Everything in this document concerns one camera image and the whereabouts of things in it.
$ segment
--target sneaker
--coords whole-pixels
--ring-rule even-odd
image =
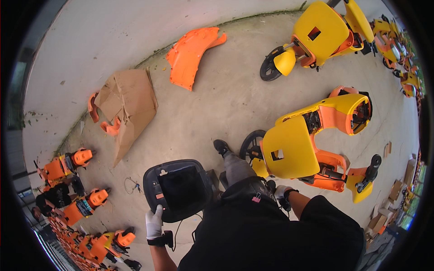
[[[227,143],[221,139],[214,140],[214,148],[218,151],[218,153],[221,154],[222,157],[225,153],[231,151]]]

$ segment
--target person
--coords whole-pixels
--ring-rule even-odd
[[[356,270],[365,253],[356,221],[321,195],[310,199],[279,185],[275,198],[286,198],[299,219],[290,221],[246,161],[222,140],[214,147],[230,186],[204,210],[195,242],[178,267],[164,245],[154,245],[162,239],[162,206],[146,214],[155,270]]]
[[[52,213],[62,217],[65,214],[59,208],[68,206],[77,197],[77,194],[69,194],[68,185],[74,178],[66,179],[57,184],[48,191],[38,195],[35,199],[36,206],[32,208],[31,213],[36,221],[39,221],[41,214],[45,217],[51,216]]]

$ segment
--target hand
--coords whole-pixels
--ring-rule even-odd
[[[155,239],[161,236],[161,227],[163,226],[163,220],[161,216],[163,215],[163,206],[161,204],[157,205],[155,214],[152,210],[146,213],[146,239]]]
[[[285,193],[286,190],[288,189],[293,189],[290,186],[284,186],[284,185],[279,185],[276,187],[276,191],[274,192],[274,197],[276,199],[283,199],[283,194]]]

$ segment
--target orange plastic fender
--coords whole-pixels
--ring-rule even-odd
[[[93,123],[97,123],[99,121],[98,112],[96,109],[98,106],[95,105],[95,98],[98,96],[98,92],[95,92],[94,94],[90,95],[89,101],[87,102],[87,111],[89,111],[89,115],[93,120]]]
[[[119,120],[119,117],[116,116],[115,117],[115,125],[111,126],[110,124],[108,124],[106,121],[103,121],[101,123],[101,128],[109,135],[114,137],[115,135],[119,134],[119,129],[121,127],[121,121]]]
[[[205,50],[226,41],[226,34],[217,38],[218,27],[200,28],[185,34],[167,53],[172,69],[170,82],[191,91],[197,67]]]

